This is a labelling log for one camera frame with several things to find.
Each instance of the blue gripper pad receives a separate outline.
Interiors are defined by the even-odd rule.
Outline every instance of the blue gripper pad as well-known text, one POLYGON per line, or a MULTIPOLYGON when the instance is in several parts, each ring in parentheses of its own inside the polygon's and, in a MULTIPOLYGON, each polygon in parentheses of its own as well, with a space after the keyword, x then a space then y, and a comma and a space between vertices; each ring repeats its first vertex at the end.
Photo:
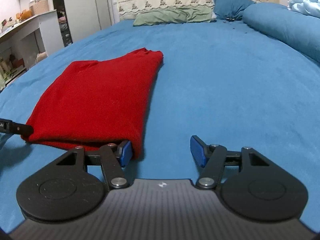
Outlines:
POLYGON ((196 135, 190 138, 190 150, 198 166, 204 168, 209 160, 205 157, 204 151, 207 145, 196 135))
POLYGON ((131 141, 128 141, 126 145, 122 148, 121 157, 119 159, 120 166, 124 168, 128 165, 132 158, 132 145, 131 141))

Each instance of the bottle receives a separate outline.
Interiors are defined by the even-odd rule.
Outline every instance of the bottle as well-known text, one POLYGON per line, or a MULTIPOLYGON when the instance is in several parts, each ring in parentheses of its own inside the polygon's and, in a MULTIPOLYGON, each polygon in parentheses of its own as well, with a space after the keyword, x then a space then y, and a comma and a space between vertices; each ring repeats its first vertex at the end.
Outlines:
POLYGON ((29 3, 29 9, 31 10, 32 12, 32 15, 35 15, 34 14, 34 11, 33 11, 33 5, 34 5, 35 1, 34 0, 30 0, 30 3, 29 3))
POLYGON ((4 71, 3 71, 3 68, 2 68, 2 66, 1 66, 1 64, 0 64, 0 76, 3 77, 3 75, 4 75, 4 71))
POLYGON ((0 91, 5 88, 5 80, 3 75, 0 73, 0 91))
POLYGON ((0 64, 2 66, 2 69, 6 72, 10 72, 10 67, 7 65, 7 63, 4 61, 3 58, 0 57, 0 64))

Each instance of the bed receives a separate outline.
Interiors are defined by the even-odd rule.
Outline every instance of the bed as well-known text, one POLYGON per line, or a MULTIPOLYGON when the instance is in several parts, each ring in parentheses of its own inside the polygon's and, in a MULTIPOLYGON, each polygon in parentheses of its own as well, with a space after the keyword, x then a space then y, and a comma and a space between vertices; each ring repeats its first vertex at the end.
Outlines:
MULTIPOLYGON (((320 230, 320 64, 242 21, 133 27, 123 20, 41 61, 0 94, 0 117, 25 123, 47 87, 75 60, 107 60, 146 47, 164 54, 143 156, 128 178, 195 180, 189 141, 250 145, 308 189, 301 220, 320 230)), ((18 185, 65 151, 0 135, 0 227, 23 221, 18 185)), ((89 172, 102 178, 99 169, 89 172)))

